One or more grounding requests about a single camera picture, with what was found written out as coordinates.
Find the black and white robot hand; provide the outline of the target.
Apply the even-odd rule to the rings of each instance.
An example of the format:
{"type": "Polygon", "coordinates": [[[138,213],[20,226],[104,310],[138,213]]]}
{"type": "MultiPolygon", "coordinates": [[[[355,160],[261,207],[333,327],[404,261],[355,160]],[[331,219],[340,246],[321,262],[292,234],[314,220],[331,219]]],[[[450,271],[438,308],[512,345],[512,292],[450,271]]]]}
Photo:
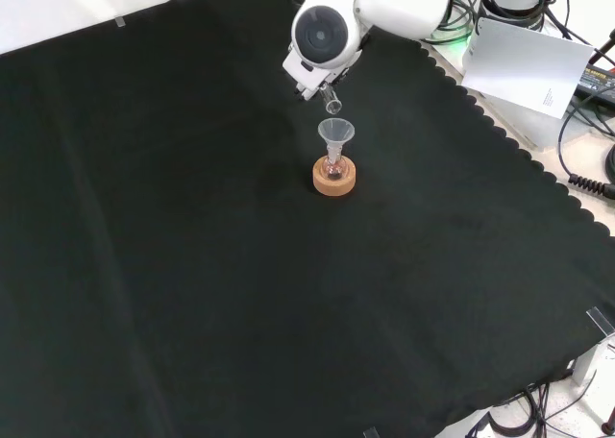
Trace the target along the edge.
{"type": "Polygon", "coordinates": [[[302,99],[309,101],[323,85],[333,86],[338,81],[341,81],[360,58],[361,54],[362,51],[358,50],[348,62],[329,70],[304,63],[297,51],[290,46],[288,54],[283,61],[283,69],[295,81],[296,90],[302,99]]]}

